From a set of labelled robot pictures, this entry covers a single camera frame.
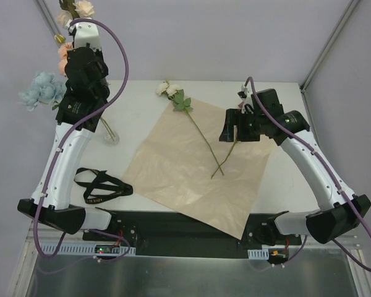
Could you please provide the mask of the white rose stem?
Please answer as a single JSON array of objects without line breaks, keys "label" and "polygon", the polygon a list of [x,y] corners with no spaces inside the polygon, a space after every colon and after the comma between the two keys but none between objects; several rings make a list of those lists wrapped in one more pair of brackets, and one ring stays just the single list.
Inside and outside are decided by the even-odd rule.
[{"label": "white rose stem", "polygon": [[187,97],[185,95],[184,89],[180,87],[178,84],[172,84],[168,80],[164,80],[160,82],[156,88],[155,93],[159,97],[167,98],[173,104],[174,112],[185,114],[188,117],[188,119],[191,121],[191,123],[194,125],[199,135],[202,137],[204,143],[207,145],[217,165],[216,171],[212,174],[211,178],[214,177],[217,171],[219,171],[221,175],[224,176],[224,171],[221,165],[219,164],[219,161],[213,151],[211,144],[209,143],[209,141],[203,134],[202,130],[200,129],[200,127],[198,126],[198,124],[195,122],[195,120],[193,119],[191,115],[191,112],[193,112],[194,110],[192,107],[191,97]]}]

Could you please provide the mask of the orange wrapping paper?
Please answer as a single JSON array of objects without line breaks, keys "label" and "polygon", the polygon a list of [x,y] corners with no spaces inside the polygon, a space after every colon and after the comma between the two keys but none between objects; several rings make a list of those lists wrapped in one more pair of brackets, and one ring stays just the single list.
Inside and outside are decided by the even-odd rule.
[{"label": "orange wrapping paper", "polygon": [[134,192],[241,238],[275,144],[220,142],[224,109],[192,101],[191,115],[211,144],[224,176],[185,114],[168,105],[124,173]]}]

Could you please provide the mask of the black ribbon gold lettering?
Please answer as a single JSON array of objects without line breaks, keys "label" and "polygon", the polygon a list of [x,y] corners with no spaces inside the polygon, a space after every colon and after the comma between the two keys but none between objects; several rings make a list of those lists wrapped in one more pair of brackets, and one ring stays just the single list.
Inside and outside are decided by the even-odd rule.
[{"label": "black ribbon gold lettering", "polygon": [[[78,181],[77,176],[86,171],[90,171],[95,175],[95,178],[90,182]],[[134,193],[134,188],[127,183],[124,183],[118,178],[110,176],[106,170],[96,170],[91,168],[78,168],[74,177],[74,182],[84,187],[83,199],[86,204],[96,205],[107,202],[118,197],[131,196]]]}]

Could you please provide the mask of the peach rose stem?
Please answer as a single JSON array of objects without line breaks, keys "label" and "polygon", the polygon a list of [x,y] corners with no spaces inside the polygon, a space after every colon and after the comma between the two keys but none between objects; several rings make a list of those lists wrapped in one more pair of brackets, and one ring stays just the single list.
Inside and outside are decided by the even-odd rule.
[{"label": "peach rose stem", "polygon": [[56,34],[54,36],[56,43],[59,45],[58,55],[60,62],[58,63],[59,72],[61,75],[66,77],[65,67],[67,65],[67,52],[73,49],[71,42],[66,42],[66,38],[63,35]]}]

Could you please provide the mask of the cream rose stem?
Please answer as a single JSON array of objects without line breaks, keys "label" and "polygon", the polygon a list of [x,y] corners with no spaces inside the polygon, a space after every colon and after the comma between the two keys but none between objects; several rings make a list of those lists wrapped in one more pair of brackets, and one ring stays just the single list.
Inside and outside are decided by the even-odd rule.
[{"label": "cream rose stem", "polygon": [[95,15],[94,6],[90,1],[59,1],[61,13],[57,16],[57,23],[65,27],[68,21],[78,18],[90,18]]}]

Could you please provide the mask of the blue flower stem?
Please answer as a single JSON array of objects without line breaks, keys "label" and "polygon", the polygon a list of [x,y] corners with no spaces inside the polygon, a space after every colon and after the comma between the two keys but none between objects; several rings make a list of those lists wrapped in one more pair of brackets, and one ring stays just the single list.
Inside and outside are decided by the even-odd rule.
[{"label": "blue flower stem", "polygon": [[66,84],[57,80],[55,74],[37,72],[28,89],[19,93],[19,98],[28,111],[33,111],[39,105],[50,106],[55,110],[64,98],[66,90]]}]

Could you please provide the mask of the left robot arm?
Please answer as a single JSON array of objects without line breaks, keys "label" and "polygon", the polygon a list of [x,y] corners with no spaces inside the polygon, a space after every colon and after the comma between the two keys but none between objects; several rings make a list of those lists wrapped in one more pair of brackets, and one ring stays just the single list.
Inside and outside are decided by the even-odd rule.
[{"label": "left robot arm", "polygon": [[70,204],[70,192],[83,151],[100,115],[79,121],[104,106],[109,97],[108,67],[99,51],[79,47],[67,52],[66,93],[56,115],[54,144],[31,198],[19,200],[17,210],[38,218],[46,226],[74,234],[81,229],[87,212]]}]

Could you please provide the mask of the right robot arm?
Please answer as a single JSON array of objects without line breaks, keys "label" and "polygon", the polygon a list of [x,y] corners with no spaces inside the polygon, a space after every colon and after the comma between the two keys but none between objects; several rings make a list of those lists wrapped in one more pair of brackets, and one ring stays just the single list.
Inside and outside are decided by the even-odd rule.
[{"label": "right robot arm", "polygon": [[371,201],[341,180],[317,145],[303,115],[284,112],[276,90],[270,88],[251,94],[238,92],[242,107],[226,110],[221,142],[258,142],[261,136],[274,140],[296,164],[309,184],[318,204],[313,212],[283,211],[271,217],[262,229],[263,242],[280,244],[288,235],[310,235],[321,244],[355,229]]}]

